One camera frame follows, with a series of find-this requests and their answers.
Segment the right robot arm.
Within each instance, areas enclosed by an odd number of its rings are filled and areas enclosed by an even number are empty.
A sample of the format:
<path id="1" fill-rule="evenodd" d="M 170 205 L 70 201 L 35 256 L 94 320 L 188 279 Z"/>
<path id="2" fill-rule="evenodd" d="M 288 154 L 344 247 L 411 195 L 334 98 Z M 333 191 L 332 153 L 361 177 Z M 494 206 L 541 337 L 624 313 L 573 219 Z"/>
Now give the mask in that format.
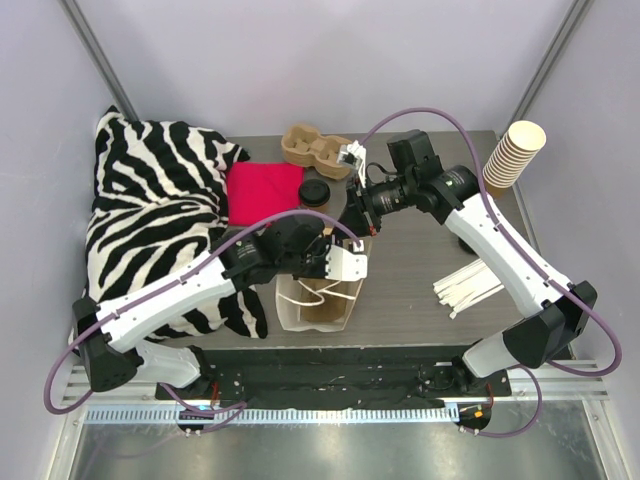
<path id="1" fill-rule="evenodd" d="M 432 215 L 463 240 L 497 276 L 522 318 L 469 347 L 452 361 L 457 391 L 472 395 L 488 377 L 517 365 L 537 368 L 553 359 L 585 329 L 597 292 L 587 281 L 573 283 L 553 269 L 537 273 L 542 258 L 483 199 L 476 176 L 465 166 L 442 167 L 427 133 L 411 130 L 387 142 L 394 171 L 381 183 L 366 176 L 365 149 L 357 142 L 341 146 L 337 162 L 355 170 L 347 183 L 339 218 L 359 237 L 381 229 L 384 215 L 415 207 Z"/>

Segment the black cup lid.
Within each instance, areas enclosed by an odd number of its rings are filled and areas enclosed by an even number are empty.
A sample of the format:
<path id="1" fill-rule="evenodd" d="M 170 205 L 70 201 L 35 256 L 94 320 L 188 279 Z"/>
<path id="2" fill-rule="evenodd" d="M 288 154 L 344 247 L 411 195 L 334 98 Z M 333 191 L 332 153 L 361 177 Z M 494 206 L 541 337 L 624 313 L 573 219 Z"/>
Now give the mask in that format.
<path id="1" fill-rule="evenodd" d="M 298 198 L 309 199 L 309 200 L 320 200 L 320 199 L 328 199 L 331 198 L 331 189 L 329 185 L 319 179 L 310 179 L 303 181 L 302 184 L 298 188 Z"/>

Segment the brown paper coffee cup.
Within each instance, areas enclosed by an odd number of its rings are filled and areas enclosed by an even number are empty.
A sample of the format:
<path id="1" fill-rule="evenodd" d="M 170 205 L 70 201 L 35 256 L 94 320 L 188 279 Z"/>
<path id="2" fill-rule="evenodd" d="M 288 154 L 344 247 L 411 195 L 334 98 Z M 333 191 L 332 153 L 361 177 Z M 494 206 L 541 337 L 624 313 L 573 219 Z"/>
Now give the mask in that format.
<path id="1" fill-rule="evenodd" d="M 308 210 L 312 210 L 320 213 L 327 213 L 329 211 L 329 200 L 328 199 L 320 199 L 320 200 L 302 199 L 301 206 Z"/>

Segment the brown paper bag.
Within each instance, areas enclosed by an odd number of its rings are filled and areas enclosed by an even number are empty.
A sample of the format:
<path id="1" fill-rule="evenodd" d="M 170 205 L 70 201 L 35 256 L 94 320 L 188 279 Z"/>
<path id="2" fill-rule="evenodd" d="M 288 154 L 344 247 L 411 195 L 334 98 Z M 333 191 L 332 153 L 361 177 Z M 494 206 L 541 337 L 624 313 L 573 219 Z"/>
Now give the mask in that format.
<path id="1" fill-rule="evenodd" d="M 342 331 L 351 316 L 363 283 L 363 279 L 297 280 L 292 275 L 278 275 L 275 290 L 278 320 L 285 331 Z"/>

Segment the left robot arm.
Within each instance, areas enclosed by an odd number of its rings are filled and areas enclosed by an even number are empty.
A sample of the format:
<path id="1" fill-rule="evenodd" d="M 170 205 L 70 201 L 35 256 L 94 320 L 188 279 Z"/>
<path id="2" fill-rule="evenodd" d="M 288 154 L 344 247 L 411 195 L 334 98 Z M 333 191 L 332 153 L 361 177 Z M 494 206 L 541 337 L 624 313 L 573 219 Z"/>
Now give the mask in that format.
<path id="1" fill-rule="evenodd" d="M 74 348 L 92 393 L 115 390 L 132 380 L 181 389 L 205 397 L 213 375 L 198 347 L 172 348 L 150 334 L 202 304 L 228 298 L 276 275 L 327 274 L 333 240 L 324 228 L 334 221 L 312 210 L 273 215 L 214 245 L 175 273 L 137 291 L 102 302 L 84 295 L 73 305 Z"/>

